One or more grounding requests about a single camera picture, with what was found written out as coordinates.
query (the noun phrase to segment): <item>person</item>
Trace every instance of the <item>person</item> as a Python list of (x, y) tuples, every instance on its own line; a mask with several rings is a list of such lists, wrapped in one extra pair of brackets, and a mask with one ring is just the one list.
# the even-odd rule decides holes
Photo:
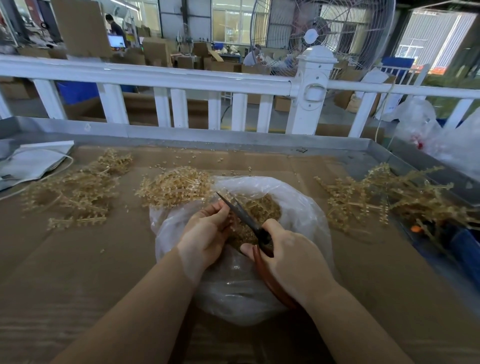
[(110, 28), (112, 31), (112, 34), (116, 36), (122, 36), (123, 37), (123, 43), (125, 44), (125, 47), (127, 47), (127, 38), (125, 37), (125, 32), (121, 28), (120, 25), (118, 25), (114, 20), (113, 16), (110, 14), (105, 15), (105, 20), (107, 21), (108, 24), (110, 24)]
[[(166, 363), (203, 272), (230, 234), (229, 207), (219, 201), (189, 220), (178, 244), (91, 329), (52, 364)], [(315, 244), (273, 219), (274, 277), (315, 322), (339, 364), (412, 363), (367, 310), (336, 283)], [(252, 258), (252, 245), (241, 251)]]
[(260, 54), (262, 47), (259, 44), (255, 44), (255, 47), (249, 52), (243, 59), (245, 66), (254, 66), (257, 64), (257, 57)]

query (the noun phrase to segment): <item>industrial fan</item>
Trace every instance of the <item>industrial fan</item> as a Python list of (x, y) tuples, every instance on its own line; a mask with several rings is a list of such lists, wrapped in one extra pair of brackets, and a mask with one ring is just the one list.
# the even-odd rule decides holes
[(287, 50), (264, 55), (276, 75), (294, 75), (297, 56), (315, 45), (368, 69), (384, 49), (394, 12), (395, 0), (256, 0), (250, 42)]

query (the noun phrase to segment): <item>computer monitor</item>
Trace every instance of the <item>computer monitor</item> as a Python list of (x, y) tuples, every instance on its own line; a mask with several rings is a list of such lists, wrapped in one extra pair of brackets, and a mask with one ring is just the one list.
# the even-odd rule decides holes
[(125, 47), (125, 40), (123, 40), (122, 36), (114, 36), (108, 35), (108, 42), (112, 48), (126, 48)]

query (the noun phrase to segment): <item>left hand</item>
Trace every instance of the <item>left hand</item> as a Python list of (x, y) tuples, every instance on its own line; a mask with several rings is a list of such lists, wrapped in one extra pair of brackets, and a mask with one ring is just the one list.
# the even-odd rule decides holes
[(183, 268), (194, 284), (220, 256), (230, 235), (230, 208), (215, 202), (194, 214), (188, 221), (177, 245)]

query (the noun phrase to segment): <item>hand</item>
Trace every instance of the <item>hand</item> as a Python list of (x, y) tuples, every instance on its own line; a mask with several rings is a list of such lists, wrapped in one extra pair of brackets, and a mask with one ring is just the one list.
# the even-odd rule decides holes
[[(269, 219), (263, 228), (272, 236), (274, 257), (261, 252), (275, 279), (283, 289), (308, 310), (322, 295), (338, 286), (318, 247), (305, 236), (285, 230)], [(242, 244), (240, 250), (253, 260), (253, 245)]]
[(230, 208), (223, 201), (207, 206), (188, 221), (177, 248), (183, 268), (194, 284), (220, 256), (230, 235)]

